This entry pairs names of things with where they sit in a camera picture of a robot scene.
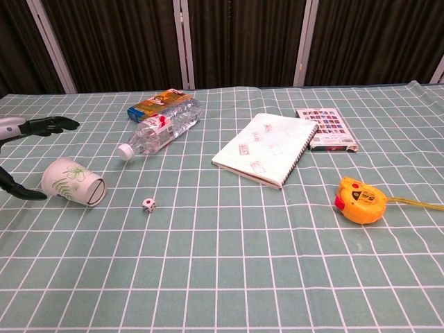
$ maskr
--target die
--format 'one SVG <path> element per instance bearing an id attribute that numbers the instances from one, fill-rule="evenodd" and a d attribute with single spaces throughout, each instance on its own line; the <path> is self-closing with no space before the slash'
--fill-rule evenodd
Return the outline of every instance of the die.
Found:
<path id="1" fill-rule="evenodd" d="M 142 207 L 144 208 L 145 212 L 152 213 L 154 212 L 155 208 L 157 207 L 157 204 L 152 198 L 147 198 L 142 203 Z"/>

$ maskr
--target table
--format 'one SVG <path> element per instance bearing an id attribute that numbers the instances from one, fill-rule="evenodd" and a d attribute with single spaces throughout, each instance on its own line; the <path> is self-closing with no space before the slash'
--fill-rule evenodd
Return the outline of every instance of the table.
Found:
<path id="1" fill-rule="evenodd" d="M 17 182 L 39 187 L 64 156 L 108 184 L 93 209 L 0 192 L 1 331 L 444 332 L 444 213 L 394 203 L 362 226 L 334 207 L 342 176 L 444 203 L 444 86 L 196 90 L 196 126 L 121 161 L 126 109 L 154 93 L 0 100 L 2 115 L 81 123 L 5 145 Z M 255 114 L 319 107 L 339 109 L 358 153 L 307 151 L 283 190 L 211 164 Z"/>

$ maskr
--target white bottle cap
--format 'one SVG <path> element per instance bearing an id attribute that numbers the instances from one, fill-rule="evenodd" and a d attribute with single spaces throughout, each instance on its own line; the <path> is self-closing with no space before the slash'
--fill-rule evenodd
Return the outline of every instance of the white bottle cap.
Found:
<path id="1" fill-rule="evenodd" d="M 122 160 L 128 161 L 134 157 L 134 150 L 129 144 L 121 144 L 117 147 L 117 152 Z"/>

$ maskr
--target white cup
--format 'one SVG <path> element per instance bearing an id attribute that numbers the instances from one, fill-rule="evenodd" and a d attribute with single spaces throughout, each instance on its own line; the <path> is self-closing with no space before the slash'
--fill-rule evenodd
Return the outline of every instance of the white cup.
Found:
<path id="1" fill-rule="evenodd" d="M 106 183 L 79 163 L 62 157 L 42 176 L 42 189 L 50 196 L 62 196 L 88 207 L 97 206 L 106 195 Z"/>

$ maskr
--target tape measure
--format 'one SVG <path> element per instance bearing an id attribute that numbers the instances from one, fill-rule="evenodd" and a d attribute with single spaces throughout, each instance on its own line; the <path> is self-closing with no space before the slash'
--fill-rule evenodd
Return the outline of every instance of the tape measure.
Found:
<path id="1" fill-rule="evenodd" d="M 382 217 L 386 210 L 386 204 L 390 201 L 444 211 L 442 205 L 431 205 L 399 197 L 389 198 L 376 187 L 350 177 L 341 179 L 334 205 L 347 219 L 358 224 L 368 224 L 374 223 Z"/>

